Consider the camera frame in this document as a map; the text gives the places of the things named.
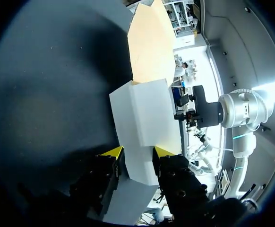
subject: box flap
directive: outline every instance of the box flap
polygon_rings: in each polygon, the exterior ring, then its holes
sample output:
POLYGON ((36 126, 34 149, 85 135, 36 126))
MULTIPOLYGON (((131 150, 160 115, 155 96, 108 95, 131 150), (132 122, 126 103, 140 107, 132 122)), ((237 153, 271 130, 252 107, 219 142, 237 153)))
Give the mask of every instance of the box flap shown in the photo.
POLYGON ((139 4, 128 31, 133 80, 146 83, 174 79, 173 44, 175 35, 161 0, 151 6, 139 4))

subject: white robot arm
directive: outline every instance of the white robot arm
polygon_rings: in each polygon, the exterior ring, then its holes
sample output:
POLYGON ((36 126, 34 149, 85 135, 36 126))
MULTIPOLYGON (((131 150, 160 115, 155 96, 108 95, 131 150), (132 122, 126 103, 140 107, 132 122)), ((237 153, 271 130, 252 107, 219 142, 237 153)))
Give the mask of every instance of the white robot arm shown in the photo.
MULTIPOLYGON (((235 168, 224 196, 225 198, 238 198, 244 194, 239 192, 247 172, 248 157, 256 147, 256 131, 261 123, 266 123, 271 116, 274 103, 269 98, 266 91, 251 91, 248 89, 238 89, 229 94, 219 97, 218 102, 207 103, 202 86, 193 87, 193 96, 189 96, 190 101, 195 102, 195 110, 189 111, 185 116, 176 115, 176 119, 187 120, 188 126, 198 126, 198 128, 209 127, 221 124, 224 128, 232 128, 233 135, 233 155, 236 158, 235 168)), ((212 147, 204 146, 203 151, 211 150, 212 147)), ((205 153, 199 152, 199 156, 204 158, 205 153)), ((214 166, 207 164, 208 172, 216 175, 219 171, 214 166)))
POLYGON ((221 125, 232 128, 233 155, 236 158, 235 168, 230 185, 224 194, 225 198, 239 198, 239 192, 247 172, 248 157, 256 147, 256 131, 261 123, 266 123, 271 116, 274 103, 265 91, 248 89, 235 90, 220 96, 219 102, 223 107, 221 125))

